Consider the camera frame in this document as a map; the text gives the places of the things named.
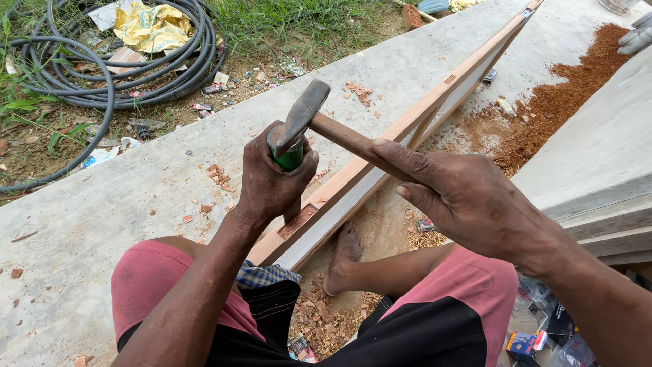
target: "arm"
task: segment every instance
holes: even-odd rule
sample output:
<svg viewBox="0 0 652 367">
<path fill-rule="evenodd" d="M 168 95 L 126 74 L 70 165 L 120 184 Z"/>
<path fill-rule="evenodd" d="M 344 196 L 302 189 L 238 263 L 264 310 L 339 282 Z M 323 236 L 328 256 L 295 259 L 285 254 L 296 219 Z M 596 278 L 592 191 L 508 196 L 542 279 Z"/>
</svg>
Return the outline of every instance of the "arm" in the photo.
<svg viewBox="0 0 652 367">
<path fill-rule="evenodd" d="M 317 171 L 317 152 L 283 171 L 265 142 L 276 121 L 244 148 L 243 188 L 215 237 L 156 305 L 112 366 L 203 366 L 235 276 L 258 236 L 301 196 Z"/>
<path fill-rule="evenodd" d="M 374 150 L 430 184 L 434 191 L 403 182 L 396 192 L 428 215 L 440 232 L 545 282 L 603 366 L 649 364 L 652 293 L 571 240 L 491 160 L 475 154 L 423 155 L 384 139 L 374 141 Z"/>
</svg>

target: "hammer head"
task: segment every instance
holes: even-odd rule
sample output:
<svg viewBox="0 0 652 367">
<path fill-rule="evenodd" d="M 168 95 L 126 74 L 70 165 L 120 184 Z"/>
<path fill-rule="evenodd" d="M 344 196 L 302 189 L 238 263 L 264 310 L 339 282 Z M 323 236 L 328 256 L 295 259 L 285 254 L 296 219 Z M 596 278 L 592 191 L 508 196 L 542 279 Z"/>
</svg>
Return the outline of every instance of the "hammer head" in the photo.
<svg viewBox="0 0 652 367">
<path fill-rule="evenodd" d="M 317 79 L 313 80 L 303 91 L 299 99 L 290 108 L 288 118 L 283 125 L 278 140 L 276 140 L 276 147 L 274 148 L 276 158 L 285 153 L 308 130 L 310 120 L 319 111 L 330 92 L 331 87 Z"/>
</svg>

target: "concrete floor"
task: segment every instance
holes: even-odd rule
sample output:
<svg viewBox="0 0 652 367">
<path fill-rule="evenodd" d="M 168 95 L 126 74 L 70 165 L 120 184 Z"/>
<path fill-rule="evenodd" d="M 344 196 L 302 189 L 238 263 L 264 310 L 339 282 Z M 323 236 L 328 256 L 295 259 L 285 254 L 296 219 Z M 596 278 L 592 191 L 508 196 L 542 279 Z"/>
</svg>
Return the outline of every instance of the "concrete floor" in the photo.
<svg viewBox="0 0 652 367">
<path fill-rule="evenodd" d="M 224 167 L 232 186 L 239 189 L 242 150 L 250 134 L 283 120 L 313 78 L 330 83 L 333 89 L 322 110 L 335 111 L 336 119 L 362 134 L 378 136 L 526 3 L 493 0 L 448 16 L 0 208 L 0 260 L 5 270 L 0 276 L 0 322 L 5 325 L 0 329 L 0 366 L 70 366 L 79 353 L 96 356 L 91 366 L 109 365 L 115 356 L 109 282 L 122 253 L 137 241 L 156 236 L 183 234 L 208 240 L 224 217 L 223 208 L 229 201 L 237 202 L 237 193 L 223 196 L 206 177 L 205 167 L 213 163 Z M 472 94 L 462 108 L 482 108 L 499 94 L 511 100 L 527 98 L 527 88 L 555 82 L 546 65 L 578 63 L 600 24 L 628 27 L 647 11 L 649 6 L 641 3 L 631 15 L 620 17 L 594 0 L 546 0 L 498 61 L 497 81 Z M 342 98 L 345 80 L 374 88 L 383 100 L 364 108 Z M 381 114 L 378 119 L 373 117 L 376 110 Z M 439 132 L 452 141 L 460 133 L 454 126 L 450 119 Z M 313 148 L 321 154 L 320 170 L 327 168 L 328 158 L 334 159 L 333 170 L 322 182 L 352 158 L 320 136 L 308 136 L 315 136 Z M 186 150 L 193 154 L 185 155 Z M 391 183 L 372 198 L 384 202 L 386 210 L 369 218 L 362 229 L 363 238 L 378 247 L 374 257 L 401 251 L 403 228 L 378 219 L 402 208 Z M 200 204 L 214 203 L 213 211 L 200 215 L 199 204 L 191 202 L 192 198 Z M 154 216 L 149 215 L 152 209 Z M 187 214 L 194 220 L 184 225 L 181 217 Z M 358 216 L 354 221 L 365 219 Z M 34 231 L 38 234 L 10 242 Z M 9 278 L 13 268 L 24 269 L 21 278 Z M 14 308 L 16 299 L 19 304 Z M 19 320 L 23 320 L 20 326 L 16 325 Z"/>
</svg>

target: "fingernail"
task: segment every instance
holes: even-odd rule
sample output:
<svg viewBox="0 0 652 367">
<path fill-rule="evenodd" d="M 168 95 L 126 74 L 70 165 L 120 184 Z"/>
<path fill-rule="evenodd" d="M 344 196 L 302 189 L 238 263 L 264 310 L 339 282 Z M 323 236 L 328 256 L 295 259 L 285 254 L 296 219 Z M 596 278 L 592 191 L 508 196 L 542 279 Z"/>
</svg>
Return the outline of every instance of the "fingernail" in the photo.
<svg viewBox="0 0 652 367">
<path fill-rule="evenodd" d="M 383 146 L 383 145 L 387 144 L 388 141 L 389 140 L 383 139 L 383 138 L 374 139 L 374 145 L 375 146 Z"/>
<path fill-rule="evenodd" d="M 403 185 L 396 186 L 396 193 L 403 199 L 407 199 L 409 197 L 409 189 Z"/>
<path fill-rule="evenodd" d="M 312 160 L 315 161 L 315 163 L 319 163 L 319 152 L 313 150 L 312 152 L 310 152 L 310 156 Z"/>
</svg>

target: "coiled black hose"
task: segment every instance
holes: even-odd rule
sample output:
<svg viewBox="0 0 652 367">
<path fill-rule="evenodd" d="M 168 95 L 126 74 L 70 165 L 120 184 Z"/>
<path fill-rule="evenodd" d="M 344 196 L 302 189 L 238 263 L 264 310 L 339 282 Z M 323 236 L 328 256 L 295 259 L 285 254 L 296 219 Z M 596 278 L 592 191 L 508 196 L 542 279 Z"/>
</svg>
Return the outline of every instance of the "coiled black hose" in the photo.
<svg viewBox="0 0 652 367">
<path fill-rule="evenodd" d="M 94 139 L 89 143 L 86 149 L 84 149 L 77 158 L 68 163 L 66 167 L 35 182 L 0 187 L 0 191 L 2 192 L 15 192 L 32 189 L 57 180 L 68 174 L 72 169 L 81 164 L 102 140 L 102 137 L 108 130 L 115 108 L 125 109 L 156 103 L 166 103 L 188 95 L 189 93 L 202 88 L 207 83 L 212 82 L 215 74 L 226 57 L 226 37 L 222 36 L 224 39 L 224 46 L 222 48 L 222 53 L 218 57 L 217 48 L 219 45 L 216 44 L 215 29 L 213 28 L 211 19 L 206 13 L 206 10 L 213 16 L 213 18 L 218 18 L 218 14 L 201 0 L 175 0 L 174 3 L 166 0 L 151 0 L 146 2 L 152 5 L 153 3 L 167 4 L 180 10 L 191 19 L 195 26 L 195 32 L 188 42 L 174 50 L 170 55 L 152 61 L 137 63 L 116 63 L 108 61 L 108 58 L 110 58 L 111 55 L 98 56 L 90 48 L 72 40 L 72 37 L 77 37 L 80 34 L 78 18 L 69 20 L 60 29 L 57 28 L 54 22 L 55 9 L 63 7 L 69 1 L 74 0 L 60 0 L 56 4 L 53 0 L 48 0 L 46 4 L 46 13 L 43 16 L 43 19 L 41 19 L 40 24 L 34 28 L 32 34 L 29 37 L 12 40 L 8 44 L 0 44 L 0 48 L 7 49 L 8 46 L 22 47 L 22 51 L 20 55 L 16 57 L 15 62 L 22 64 L 28 71 L 31 71 L 27 75 L 28 83 L 25 85 L 27 89 L 43 95 L 55 95 L 70 104 L 106 110 L 104 119 L 102 120 L 100 129 Z M 16 2 L 12 9 L 9 10 L 7 13 L 8 16 L 16 12 L 18 4 L 19 3 Z M 96 5 L 95 0 L 93 0 L 93 2 L 75 1 L 74 4 L 80 7 L 89 5 L 82 10 L 80 17 L 86 16 L 89 11 L 99 7 L 99 5 Z M 179 75 L 166 85 L 161 86 L 156 90 L 148 91 L 145 95 L 140 97 L 132 97 L 129 93 L 116 94 L 116 91 L 124 91 L 126 89 L 138 87 L 173 71 L 181 65 L 181 63 L 184 63 L 199 47 L 201 47 L 201 49 L 195 62 L 189 65 L 188 69 L 183 74 Z M 50 74 L 50 71 L 44 67 L 44 63 L 50 58 L 51 52 L 53 52 L 52 59 L 61 58 L 68 61 L 88 61 L 96 63 L 104 75 L 84 75 L 78 73 L 77 70 L 70 67 L 68 63 L 58 63 L 50 60 L 48 65 L 52 66 L 52 70 L 55 74 L 52 75 Z M 169 65 L 162 67 L 147 76 L 131 80 L 118 86 L 113 83 L 114 80 L 131 78 L 144 72 L 151 71 L 155 68 L 161 67 L 165 63 L 169 63 Z M 130 67 L 137 69 L 122 74 L 112 75 L 106 68 L 107 66 Z M 86 81 L 105 81 L 106 87 L 86 89 L 77 85 L 77 81 L 71 80 L 69 77 L 81 80 L 84 84 Z"/>
</svg>

